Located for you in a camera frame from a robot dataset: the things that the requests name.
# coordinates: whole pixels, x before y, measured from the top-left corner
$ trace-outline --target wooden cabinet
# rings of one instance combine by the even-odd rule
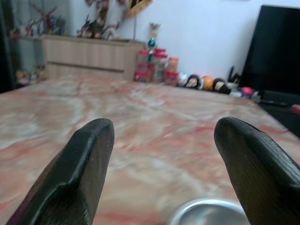
[[[43,36],[46,69],[50,78],[90,74],[133,80],[135,58],[144,44],[88,38]]]

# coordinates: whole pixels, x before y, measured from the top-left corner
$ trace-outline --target pink marble surface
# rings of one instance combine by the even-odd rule
[[[0,95],[0,224],[71,135],[111,119],[115,145],[95,225],[163,225],[201,196],[236,199],[213,140],[234,116],[267,132],[300,163],[299,140],[250,100],[72,76]]]

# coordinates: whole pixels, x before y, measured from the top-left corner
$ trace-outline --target black monitor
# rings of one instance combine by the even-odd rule
[[[300,94],[300,9],[262,6],[241,87]]]

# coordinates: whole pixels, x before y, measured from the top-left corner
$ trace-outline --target white wall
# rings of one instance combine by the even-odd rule
[[[153,0],[137,16],[136,36],[147,41],[149,23],[161,23],[158,45],[180,57],[180,71],[227,78],[232,65],[242,72],[262,4],[300,7],[299,0]],[[119,35],[132,38],[133,24],[127,19]]]

